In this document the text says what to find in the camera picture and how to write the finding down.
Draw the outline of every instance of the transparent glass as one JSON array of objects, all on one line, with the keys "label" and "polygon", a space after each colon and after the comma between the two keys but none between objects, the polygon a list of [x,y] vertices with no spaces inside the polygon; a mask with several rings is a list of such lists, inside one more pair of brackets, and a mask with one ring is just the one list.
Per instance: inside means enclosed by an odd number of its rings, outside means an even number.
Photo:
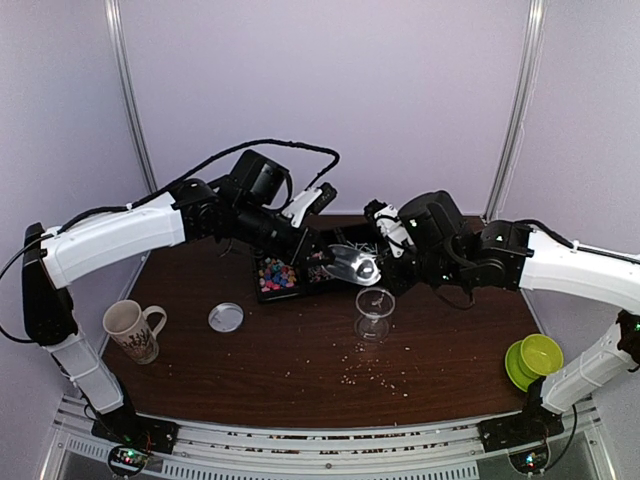
[{"label": "transparent glass", "polygon": [[389,318],[396,308],[396,298],[381,287],[360,290],[356,297],[358,318],[356,335],[367,342],[381,342],[389,334]]}]

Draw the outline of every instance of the glass base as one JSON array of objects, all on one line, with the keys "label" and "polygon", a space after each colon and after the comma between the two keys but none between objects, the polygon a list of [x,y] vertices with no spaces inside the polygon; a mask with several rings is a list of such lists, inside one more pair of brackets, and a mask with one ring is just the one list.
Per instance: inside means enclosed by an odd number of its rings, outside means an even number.
[{"label": "glass base", "polygon": [[361,315],[354,325],[356,335],[367,342],[381,342],[389,335],[389,322],[386,318],[370,318]]}]

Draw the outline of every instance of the wooden table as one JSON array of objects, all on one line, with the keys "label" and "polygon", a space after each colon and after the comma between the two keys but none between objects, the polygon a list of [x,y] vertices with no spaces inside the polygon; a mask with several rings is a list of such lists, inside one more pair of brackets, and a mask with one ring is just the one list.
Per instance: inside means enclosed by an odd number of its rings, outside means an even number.
[{"label": "wooden table", "polygon": [[[324,226],[358,217],[321,217]],[[513,342],[537,331],[522,297],[486,288],[470,311],[418,285],[398,298],[383,344],[353,331],[355,291],[258,304],[250,258],[203,240],[151,255],[131,298],[161,305],[161,351],[138,366],[110,342],[104,359],[140,412],[268,427],[367,427],[517,409],[504,371]],[[209,311],[234,302],[245,321],[214,332]]]}]

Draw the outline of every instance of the green plate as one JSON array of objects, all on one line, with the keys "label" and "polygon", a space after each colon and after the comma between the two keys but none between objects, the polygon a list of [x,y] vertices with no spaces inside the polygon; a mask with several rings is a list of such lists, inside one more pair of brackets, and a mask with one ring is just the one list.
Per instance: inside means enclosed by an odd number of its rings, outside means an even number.
[{"label": "green plate", "polygon": [[520,356],[520,345],[522,344],[522,340],[514,343],[507,350],[507,354],[504,357],[504,366],[507,370],[507,375],[513,382],[513,384],[518,387],[523,392],[526,392],[535,379],[526,376],[522,370],[520,369],[520,363],[518,362],[518,357]]}]

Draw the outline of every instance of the coffee mug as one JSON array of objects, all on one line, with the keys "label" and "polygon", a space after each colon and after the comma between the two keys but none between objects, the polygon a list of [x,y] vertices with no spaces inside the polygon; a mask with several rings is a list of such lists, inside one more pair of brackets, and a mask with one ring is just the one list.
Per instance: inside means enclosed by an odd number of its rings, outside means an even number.
[{"label": "coffee mug", "polygon": [[[147,317],[152,313],[162,315],[160,322],[153,330],[147,321]],[[109,336],[134,362],[140,365],[153,362],[160,353],[160,345],[156,337],[166,323],[167,312],[163,308],[154,305],[142,310],[133,300],[114,303],[102,319],[102,326]]]}]

